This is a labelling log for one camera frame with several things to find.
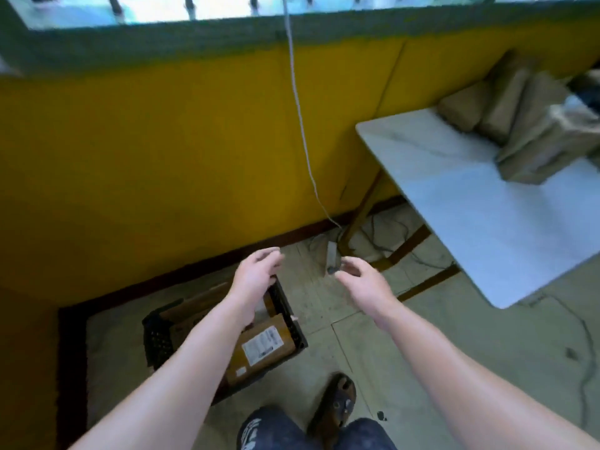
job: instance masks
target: person's left arm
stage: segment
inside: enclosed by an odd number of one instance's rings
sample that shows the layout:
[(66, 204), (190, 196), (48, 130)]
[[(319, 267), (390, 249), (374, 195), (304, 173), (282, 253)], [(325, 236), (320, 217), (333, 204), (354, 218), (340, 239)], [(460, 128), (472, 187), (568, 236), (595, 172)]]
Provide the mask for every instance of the person's left arm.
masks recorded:
[(267, 248), (242, 261), (228, 295), (177, 352), (71, 449), (189, 450), (235, 343), (282, 260), (279, 248)]

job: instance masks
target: dark brown baseboard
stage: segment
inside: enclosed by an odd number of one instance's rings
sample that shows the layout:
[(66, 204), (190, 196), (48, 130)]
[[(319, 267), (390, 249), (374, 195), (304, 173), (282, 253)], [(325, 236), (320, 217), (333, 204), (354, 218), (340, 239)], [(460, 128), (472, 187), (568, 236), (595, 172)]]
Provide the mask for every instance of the dark brown baseboard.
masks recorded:
[[(371, 210), (371, 214), (379, 213), (405, 202), (402, 196), (392, 197), (375, 204)], [(346, 225), (349, 224), (353, 213), (346, 212), (334, 219), (339, 224)], [(101, 297), (68, 308), (61, 308), (58, 311), (57, 448), (68, 448), (87, 429), (88, 395), (86, 378), (88, 361), (86, 352), (86, 322), (88, 318), (100, 311), (109, 310), (110, 308), (120, 306), (123, 303), (144, 297), (164, 288), (185, 283), (221, 270), (229, 265), (240, 262), (257, 249), (291, 245), (292, 243), (326, 232), (334, 227), (334, 224), (330, 220), (323, 219), (252, 245), (186, 265), (172, 272), (124, 287)]]

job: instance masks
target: foot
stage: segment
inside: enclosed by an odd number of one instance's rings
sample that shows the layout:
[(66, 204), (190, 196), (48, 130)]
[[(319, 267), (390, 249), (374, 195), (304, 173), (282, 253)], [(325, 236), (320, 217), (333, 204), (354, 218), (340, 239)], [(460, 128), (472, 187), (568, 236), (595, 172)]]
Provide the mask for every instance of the foot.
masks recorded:
[(356, 387), (347, 375), (336, 374), (329, 382), (317, 412), (308, 425), (307, 434), (333, 450), (340, 429), (350, 418), (356, 403)]

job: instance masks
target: dark pants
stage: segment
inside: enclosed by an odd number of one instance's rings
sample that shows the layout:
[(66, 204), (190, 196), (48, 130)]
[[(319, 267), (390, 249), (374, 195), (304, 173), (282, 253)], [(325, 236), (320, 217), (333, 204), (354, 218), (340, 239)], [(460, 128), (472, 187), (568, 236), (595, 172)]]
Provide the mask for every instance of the dark pants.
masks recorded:
[[(335, 450), (396, 450), (375, 420), (359, 418), (340, 431)], [(279, 407), (255, 410), (237, 434), (237, 450), (320, 450)]]

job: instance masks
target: crate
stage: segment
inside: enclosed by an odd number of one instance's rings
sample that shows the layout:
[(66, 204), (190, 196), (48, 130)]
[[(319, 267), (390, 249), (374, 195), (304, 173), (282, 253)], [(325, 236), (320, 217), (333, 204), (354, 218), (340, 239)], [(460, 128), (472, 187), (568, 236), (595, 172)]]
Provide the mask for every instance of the crate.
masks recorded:
[[(282, 314), (283, 319), (286, 322), (286, 326), (290, 331), (292, 340), (296, 345), (296, 350), (290, 355), (283, 357), (272, 365), (269, 365), (263, 370), (246, 378), (239, 384), (229, 386), (229, 384), (221, 382), (221, 385), (218, 387), (212, 401), (213, 404), (216, 404), (219, 401), (222, 401), (234, 393), (246, 388), (247, 386), (261, 379), (268, 371), (271, 371), (289, 359), (294, 358), (308, 347), (308, 342), (302, 332), (302, 329), (300, 328), (300, 325), (298, 324), (298, 321), (292, 318), (293, 311), (290, 308), (288, 299), (286, 298), (278, 279), (275, 280), (275, 284), (269, 287), (268, 292), (271, 295), (276, 312), (278, 314)], [(142, 325), (144, 327), (144, 348), (146, 351), (146, 362), (147, 365), (149, 367), (153, 367), (154, 370), (158, 370), (169, 359), (169, 357), (175, 353), (170, 334), (170, 328), (174, 325), (174, 323), (162, 318), (161, 313), (183, 303), (184, 299), (179, 299), (169, 303), (168, 305), (152, 311), (142, 320)]]

